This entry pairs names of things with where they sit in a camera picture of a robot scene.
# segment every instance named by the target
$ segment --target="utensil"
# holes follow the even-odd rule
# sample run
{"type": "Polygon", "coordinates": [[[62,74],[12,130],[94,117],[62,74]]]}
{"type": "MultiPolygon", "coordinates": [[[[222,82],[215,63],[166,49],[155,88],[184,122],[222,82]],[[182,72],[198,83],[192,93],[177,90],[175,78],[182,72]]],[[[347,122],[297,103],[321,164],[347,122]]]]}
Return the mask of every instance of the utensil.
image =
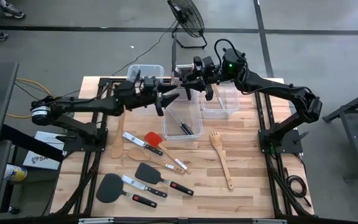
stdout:
{"type": "Polygon", "coordinates": [[[191,173],[191,171],[189,170],[189,168],[187,168],[186,165],[184,165],[179,159],[177,159],[174,155],[172,155],[172,153],[162,144],[162,138],[154,133],[154,132],[149,132],[146,134],[146,136],[144,136],[144,139],[153,147],[159,147],[161,148],[171,159],[173,159],[177,164],[179,164],[179,166],[181,166],[182,168],[184,168],[186,170],[187,173],[191,173]]]}
{"type": "Polygon", "coordinates": [[[211,86],[215,93],[215,97],[218,99],[219,105],[221,105],[221,108],[224,109],[224,103],[221,98],[221,94],[219,93],[218,87],[216,86],[216,84],[212,84],[211,86]]]}
{"type": "Polygon", "coordinates": [[[114,202],[120,195],[131,198],[132,200],[148,205],[150,207],[157,207],[157,203],[143,198],[137,194],[131,194],[123,190],[124,183],[117,174],[106,174],[100,183],[99,189],[96,193],[96,198],[103,203],[114,202]]]}
{"type": "Polygon", "coordinates": [[[161,165],[163,167],[166,167],[168,169],[171,169],[175,172],[178,172],[181,174],[185,173],[184,169],[177,167],[175,165],[167,164],[165,161],[163,161],[161,159],[153,158],[149,154],[147,154],[146,152],[144,152],[140,149],[130,149],[128,152],[128,156],[134,160],[137,160],[137,161],[150,161],[150,162],[154,162],[158,165],[161,165]]]}
{"type": "Polygon", "coordinates": [[[136,170],[135,177],[139,180],[146,181],[150,184],[157,184],[158,182],[163,182],[165,184],[168,184],[171,188],[177,189],[185,194],[193,195],[194,191],[188,189],[187,187],[180,185],[174,181],[166,180],[161,178],[161,173],[154,169],[153,167],[150,167],[149,165],[145,163],[140,163],[139,167],[136,170]]]}
{"type": "Polygon", "coordinates": [[[122,142],[122,130],[124,129],[124,120],[125,120],[125,111],[119,117],[117,134],[111,146],[110,157],[113,159],[120,158],[122,156],[122,153],[124,152],[124,143],[122,142]]]}
{"type": "Polygon", "coordinates": [[[130,140],[131,142],[137,144],[138,146],[142,146],[142,147],[145,147],[146,149],[162,156],[163,152],[162,151],[159,151],[158,149],[152,147],[151,145],[149,144],[146,144],[146,142],[143,142],[142,140],[138,139],[137,137],[125,132],[123,135],[122,135],[124,138],[130,140]]]}
{"type": "Polygon", "coordinates": [[[142,184],[142,183],[140,183],[140,182],[138,182],[138,181],[136,181],[136,180],[134,180],[134,179],[132,179],[132,178],[126,176],[126,175],[123,175],[121,179],[122,179],[122,181],[124,181],[125,183],[131,184],[132,186],[134,186],[134,187],[136,187],[136,188],[138,188],[138,189],[148,190],[148,191],[151,192],[152,194],[155,194],[155,195],[158,195],[158,196],[161,196],[161,197],[167,197],[167,196],[168,196],[166,193],[161,192],[161,191],[159,191],[159,190],[155,190],[155,189],[153,189],[153,188],[151,188],[151,187],[149,187],[149,186],[146,186],[146,185],[144,185],[144,184],[142,184]]]}
{"type": "Polygon", "coordinates": [[[224,154],[222,150],[221,134],[217,131],[213,131],[211,134],[209,134],[209,140],[211,141],[211,144],[215,148],[216,152],[218,152],[219,158],[221,159],[224,176],[226,177],[227,186],[229,186],[229,189],[234,189],[233,181],[231,179],[229,169],[227,168],[226,160],[224,158],[224,154]]]}
{"type": "Polygon", "coordinates": [[[179,115],[173,110],[170,106],[166,108],[166,110],[172,114],[173,118],[177,123],[179,124],[180,128],[187,134],[187,135],[193,135],[193,131],[190,129],[190,127],[182,120],[180,119],[179,115]]]}

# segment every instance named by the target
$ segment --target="slotted wooden spoon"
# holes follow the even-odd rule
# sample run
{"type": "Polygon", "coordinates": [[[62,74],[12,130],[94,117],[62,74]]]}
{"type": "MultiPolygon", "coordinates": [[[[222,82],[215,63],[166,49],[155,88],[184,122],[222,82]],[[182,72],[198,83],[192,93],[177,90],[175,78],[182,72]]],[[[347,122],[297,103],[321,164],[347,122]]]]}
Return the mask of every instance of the slotted wooden spoon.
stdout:
{"type": "Polygon", "coordinates": [[[221,159],[221,163],[223,166],[224,176],[226,177],[227,186],[229,189],[234,189],[233,181],[230,176],[229,169],[227,168],[226,160],[224,158],[223,150],[222,150],[222,136],[219,132],[213,131],[209,134],[209,140],[211,141],[212,146],[215,148],[216,152],[218,152],[219,158],[221,159]]]}
{"type": "Polygon", "coordinates": [[[156,159],[154,157],[151,157],[147,152],[145,152],[141,149],[138,149],[138,148],[130,149],[128,152],[128,156],[134,160],[137,160],[137,161],[150,161],[150,162],[154,162],[158,165],[161,165],[167,169],[173,170],[175,172],[178,172],[181,174],[185,173],[184,169],[177,167],[175,165],[167,164],[165,161],[163,161],[161,159],[156,159]]]}

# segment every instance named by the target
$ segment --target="wooden tabletop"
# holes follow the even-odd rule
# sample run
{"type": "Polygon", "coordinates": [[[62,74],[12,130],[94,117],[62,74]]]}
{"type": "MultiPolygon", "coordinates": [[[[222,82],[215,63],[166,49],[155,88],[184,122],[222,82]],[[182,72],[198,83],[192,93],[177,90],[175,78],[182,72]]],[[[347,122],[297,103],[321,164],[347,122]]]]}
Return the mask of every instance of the wooden tabletop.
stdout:
{"type": "MultiPolygon", "coordinates": [[[[96,95],[100,77],[84,77],[80,98],[91,98],[96,95]]],[[[281,78],[271,79],[283,82],[281,78]]],[[[159,167],[162,177],[178,182],[191,190],[194,196],[187,196],[168,185],[147,184],[153,188],[166,192],[167,198],[158,197],[147,191],[141,191],[124,184],[124,190],[133,194],[140,194],[158,203],[157,208],[151,208],[136,203],[127,197],[119,197],[113,203],[101,203],[94,199],[92,216],[94,217],[197,217],[197,218],[272,218],[273,207],[270,196],[269,182],[264,155],[259,151],[257,131],[259,127],[256,112],[255,95],[239,94],[240,108],[229,119],[204,119],[203,134],[194,141],[167,141],[164,144],[170,152],[177,155],[191,174],[179,174],[159,167]],[[218,131],[223,137],[223,150],[226,153],[226,162],[235,188],[229,190],[224,177],[222,165],[217,152],[213,149],[209,134],[218,131]]],[[[274,118],[281,122],[291,115],[288,101],[271,97],[274,118]]],[[[76,113],[75,119],[90,122],[92,113],[76,113]]],[[[149,132],[162,133],[161,120],[154,106],[136,109],[133,113],[127,111],[124,122],[124,131],[143,139],[149,132]]],[[[110,158],[110,150],[117,129],[118,118],[108,118],[108,146],[103,153],[98,172],[96,190],[105,174],[115,173],[128,175],[135,179],[135,171],[139,161],[128,157],[130,148],[137,147],[124,140],[124,154],[118,159],[110,158]]],[[[302,163],[291,154],[284,154],[283,163],[290,175],[300,176],[307,184],[302,163]]],[[[60,209],[76,189],[81,173],[84,153],[74,152],[63,161],[60,171],[51,212],[60,209]]],[[[166,155],[163,159],[173,163],[166,155]]],[[[280,208],[284,212],[282,192],[277,187],[280,208]]],[[[88,188],[84,191],[83,205],[85,207],[88,197],[88,188]]],[[[310,213],[313,209],[308,207],[304,200],[298,199],[301,205],[310,213]]]]}

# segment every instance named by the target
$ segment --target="clear plastic bin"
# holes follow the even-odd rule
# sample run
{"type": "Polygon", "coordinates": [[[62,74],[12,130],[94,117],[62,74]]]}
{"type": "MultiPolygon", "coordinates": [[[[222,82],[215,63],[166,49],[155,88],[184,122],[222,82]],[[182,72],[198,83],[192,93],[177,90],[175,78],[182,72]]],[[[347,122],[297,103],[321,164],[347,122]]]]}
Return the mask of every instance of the clear plastic bin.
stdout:
{"type": "Polygon", "coordinates": [[[164,111],[162,130],[165,139],[195,139],[203,134],[203,122],[199,103],[200,94],[194,90],[191,91],[191,94],[193,97],[190,101],[174,101],[164,111]],[[191,129],[193,134],[185,133],[180,125],[181,121],[191,129]]]}
{"type": "Polygon", "coordinates": [[[205,93],[201,94],[203,118],[228,119],[233,112],[239,110],[238,90],[232,82],[222,82],[213,88],[214,97],[211,101],[206,101],[205,93]],[[217,97],[216,90],[219,92],[220,98],[217,97]]]}
{"type": "Polygon", "coordinates": [[[141,77],[161,77],[163,82],[164,68],[161,65],[131,65],[128,68],[127,80],[133,82],[138,70],[141,70],[141,77]]]}

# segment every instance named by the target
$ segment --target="wooden spoon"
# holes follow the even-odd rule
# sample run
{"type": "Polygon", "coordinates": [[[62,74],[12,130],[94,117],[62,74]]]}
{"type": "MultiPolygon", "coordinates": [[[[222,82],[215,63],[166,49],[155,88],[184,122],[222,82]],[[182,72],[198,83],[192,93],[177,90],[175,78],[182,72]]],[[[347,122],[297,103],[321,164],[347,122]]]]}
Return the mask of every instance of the wooden spoon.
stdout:
{"type": "Polygon", "coordinates": [[[229,186],[229,189],[234,189],[234,185],[233,185],[233,181],[231,180],[229,169],[227,168],[226,161],[224,160],[221,134],[217,131],[213,131],[211,134],[209,134],[209,140],[211,141],[211,144],[215,148],[216,152],[218,152],[219,158],[221,158],[221,163],[223,166],[224,175],[226,177],[227,186],[229,186]]]}
{"type": "Polygon", "coordinates": [[[158,165],[161,165],[163,167],[166,167],[168,169],[171,169],[171,170],[173,170],[175,172],[178,172],[178,173],[181,173],[181,174],[185,173],[184,169],[182,169],[180,167],[177,167],[175,165],[167,164],[165,161],[163,161],[161,159],[153,158],[153,157],[151,157],[149,154],[147,154],[145,151],[143,151],[141,149],[137,149],[137,148],[130,149],[129,152],[128,152],[128,156],[131,157],[134,160],[137,160],[137,161],[150,161],[150,162],[154,162],[154,163],[156,163],[158,165]]]}
{"type": "Polygon", "coordinates": [[[122,130],[124,129],[124,120],[125,120],[125,111],[119,117],[117,135],[114,138],[114,142],[111,146],[110,157],[113,159],[120,158],[122,156],[122,153],[124,152],[124,143],[122,141],[122,130]]]}

